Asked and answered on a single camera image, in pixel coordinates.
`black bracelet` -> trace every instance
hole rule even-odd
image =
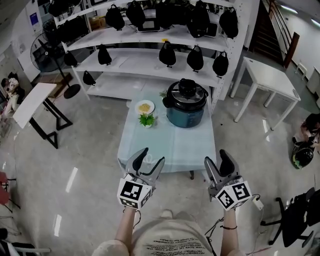
[[[230,228],[227,226],[220,226],[220,228],[223,228],[224,230],[235,230],[238,226],[235,226],[234,228]]]

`red chair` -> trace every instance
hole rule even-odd
[[[16,178],[7,178],[7,174],[5,172],[0,171],[0,205],[5,206],[11,213],[13,212],[6,204],[10,201],[19,209],[20,206],[17,205],[14,201],[10,199],[10,193],[8,192],[9,183],[8,181],[17,181]]]

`brown box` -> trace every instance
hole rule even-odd
[[[104,29],[107,27],[105,16],[90,17],[89,22],[90,22],[90,26],[91,26],[92,31]]]
[[[73,77],[70,73],[63,73],[63,74],[68,82],[72,80]],[[54,98],[54,99],[58,97],[58,95],[67,85],[60,73],[40,75],[32,83],[34,85],[37,85],[38,83],[56,84],[56,88],[48,96],[49,98]]]

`white shelving unit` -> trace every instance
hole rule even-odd
[[[54,21],[56,26],[59,26],[77,16],[109,8],[112,4],[119,6],[131,1],[132,0],[110,0],[73,14],[61,21],[54,18]],[[226,51],[229,66],[227,73],[222,78],[218,78],[212,69],[214,59],[207,57],[203,58],[203,68],[199,73],[196,73],[187,64],[187,53],[175,52],[176,63],[170,68],[159,61],[159,50],[157,49],[108,49],[112,58],[111,65],[108,66],[99,64],[98,51],[95,51],[76,68],[72,68],[75,77],[78,79],[88,99],[90,99],[89,95],[133,99],[147,82],[153,86],[157,86],[159,83],[155,81],[162,79],[162,86],[163,80],[165,80],[167,87],[169,87],[174,81],[185,78],[192,79],[196,83],[208,88],[210,91],[209,110],[213,113],[218,99],[224,100],[226,97],[239,62],[249,25],[252,0],[234,0],[233,2],[225,0],[203,1],[227,8],[234,7],[238,18],[239,32],[237,37],[234,39],[223,36],[217,36],[216,38],[205,36],[193,38],[187,27],[182,25],[174,25],[170,29],[161,32],[142,33],[136,32],[130,26],[125,26],[121,31],[116,31],[114,28],[92,31],[69,47],[65,43],[62,43],[62,45],[65,51],[95,47],[101,44],[108,45],[118,43],[164,43],[165,41],[169,41],[172,44],[186,45],[191,48],[194,45],[198,45],[201,48],[216,50],[218,52]],[[96,80],[96,85],[90,86],[89,89],[85,88],[81,79],[84,71],[102,72]]]

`staircase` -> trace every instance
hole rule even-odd
[[[249,51],[259,53],[273,61],[284,65],[279,42],[269,14],[260,1],[259,11],[249,47]]]

